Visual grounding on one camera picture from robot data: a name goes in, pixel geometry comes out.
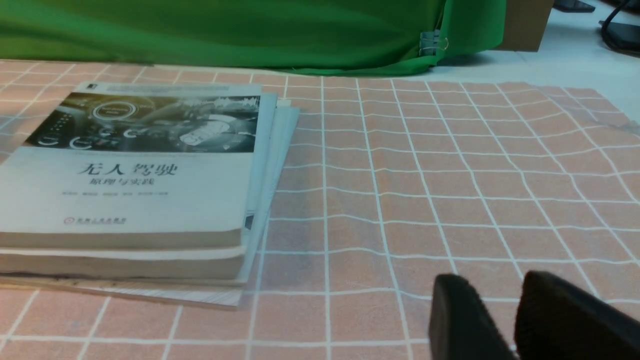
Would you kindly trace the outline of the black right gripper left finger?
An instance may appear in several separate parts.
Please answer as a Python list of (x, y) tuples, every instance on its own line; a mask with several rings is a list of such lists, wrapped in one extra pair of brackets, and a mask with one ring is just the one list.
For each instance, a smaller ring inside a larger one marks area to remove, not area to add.
[(514, 360), (475, 287), (452, 273), (435, 277), (429, 318), (434, 360)]

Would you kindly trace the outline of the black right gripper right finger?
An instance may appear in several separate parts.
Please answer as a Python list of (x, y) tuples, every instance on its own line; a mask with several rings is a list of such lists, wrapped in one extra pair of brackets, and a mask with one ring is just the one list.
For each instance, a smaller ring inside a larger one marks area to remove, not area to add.
[(640, 324), (548, 271), (528, 271), (515, 319), (521, 360), (637, 360)]

